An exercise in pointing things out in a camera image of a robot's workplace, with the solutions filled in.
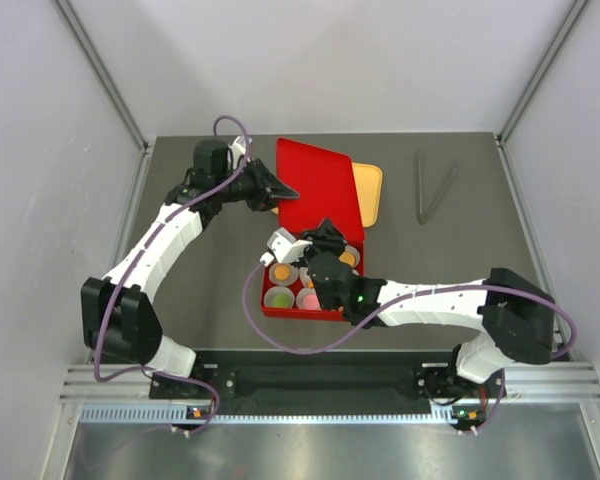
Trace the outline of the pink round cookie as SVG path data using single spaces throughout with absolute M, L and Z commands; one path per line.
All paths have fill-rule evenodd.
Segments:
M 320 302 L 315 294 L 310 294 L 304 297 L 303 306 L 307 310 L 319 310 Z

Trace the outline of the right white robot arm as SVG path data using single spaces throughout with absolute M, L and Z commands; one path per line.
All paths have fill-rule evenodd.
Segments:
M 552 359 L 553 298 L 507 268 L 456 285 L 406 284 L 356 273 L 341 261 L 348 243 L 330 220 L 294 236 L 274 231 L 260 261 L 305 268 L 318 303 L 353 326 L 463 327 L 474 339 L 457 346 L 446 380 L 467 396 L 513 363 L 545 365 Z

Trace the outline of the grey metal tongs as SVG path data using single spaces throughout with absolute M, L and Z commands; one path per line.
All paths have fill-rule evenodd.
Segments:
M 454 160 L 451 166 L 440 184 L 435 196 L 431 200 L 430 204 L 426 206 L 424 204 L 424 182 L 423 182 L 423 167 L 424 157 L 421 152 L 418 151 L 414 156 L 414 167 L 415 167 L 415 178 L 416 178 L 416 220 L 419 225 L 424 226 L 434 215 L 440 203 L 444 199 L 447 191 L 451 187 L 453 181 L 458 173 L 458 162 Z

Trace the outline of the orange round cookie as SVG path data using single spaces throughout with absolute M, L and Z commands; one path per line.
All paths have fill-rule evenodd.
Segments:
M 340 256 L 340 260 L 343 263 L 346 263 L 350 266 L 354 266 L 356 263 L 356 258 L 353 254 L 349 253 L 349 252 L 344 252 L 341 256 Z

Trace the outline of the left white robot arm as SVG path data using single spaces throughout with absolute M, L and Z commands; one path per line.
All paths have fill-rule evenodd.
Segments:
M 195 365 L 195 352 L 164 334 L 153 300 L 176 260 L 224 205 L 243 202 L 262 212 L 298 199 L 295 190 L 246 153 L 242 137 L 232 143 L 199 141 L 183 182 L 168 193 L 146 233 L 103 278 L 85 281 L 83 338 L 95 355 L 172 375 L 172 384 L 185 396 L 204 390 L 207 374 Z

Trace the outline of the red box lid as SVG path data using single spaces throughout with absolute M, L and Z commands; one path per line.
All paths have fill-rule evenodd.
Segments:
M 365 240 L 350 157 L 280 138 L 276 142 L 278 178 L 299 197 L 279 204 L 279 223 L 292 233 L 317 228 L 330 219 L 355 245 Z

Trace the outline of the green round cookie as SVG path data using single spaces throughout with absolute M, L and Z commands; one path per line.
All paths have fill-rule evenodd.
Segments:
M 276 294 L 272 300 L 271 304 L 274 308 L 286 309 L 292 305 L 293 301 L 285 294 Z

